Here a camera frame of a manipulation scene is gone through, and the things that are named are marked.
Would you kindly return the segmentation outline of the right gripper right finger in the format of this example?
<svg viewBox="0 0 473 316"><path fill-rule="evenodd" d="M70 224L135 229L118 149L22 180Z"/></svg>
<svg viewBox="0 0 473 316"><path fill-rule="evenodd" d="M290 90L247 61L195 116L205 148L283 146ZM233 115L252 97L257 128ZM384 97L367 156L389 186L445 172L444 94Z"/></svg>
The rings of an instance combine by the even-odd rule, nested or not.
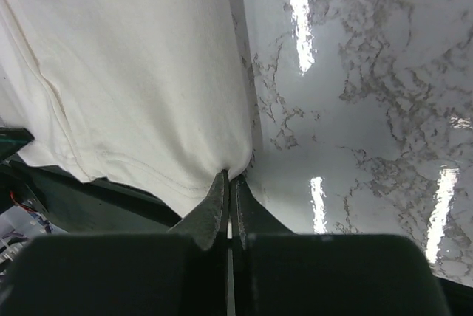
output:
<svg viewBox="0 0 473 316"><path fill-rule="evenodd" d="M397 235L291 232L231 183L238 315L448 315L419 248Z"/></svg>

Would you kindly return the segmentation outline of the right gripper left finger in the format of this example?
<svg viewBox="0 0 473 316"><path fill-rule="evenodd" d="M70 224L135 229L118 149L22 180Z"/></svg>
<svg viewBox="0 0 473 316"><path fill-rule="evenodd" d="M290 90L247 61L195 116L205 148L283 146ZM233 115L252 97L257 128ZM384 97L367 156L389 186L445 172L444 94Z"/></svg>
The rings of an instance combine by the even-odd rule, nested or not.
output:
<svg viewBox="0 0 473 316"><path fill-rule="evenodd" d="M164 233L32 240L7 269L9 315L225 315L229 181Z"/></svg>

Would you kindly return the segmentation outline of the white Coca-Cola t-shirt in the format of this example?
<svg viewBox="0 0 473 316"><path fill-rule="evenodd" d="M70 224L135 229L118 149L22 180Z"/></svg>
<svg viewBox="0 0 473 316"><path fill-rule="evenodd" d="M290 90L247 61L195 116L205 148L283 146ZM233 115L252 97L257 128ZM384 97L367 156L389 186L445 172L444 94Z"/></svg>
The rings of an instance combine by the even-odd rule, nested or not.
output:
<svg viewBox="0 0 473 316"><path fill-rule="evenodd" d="M186 215L251 160L229 0L1 0L1 120L26 164Z"/></svg>

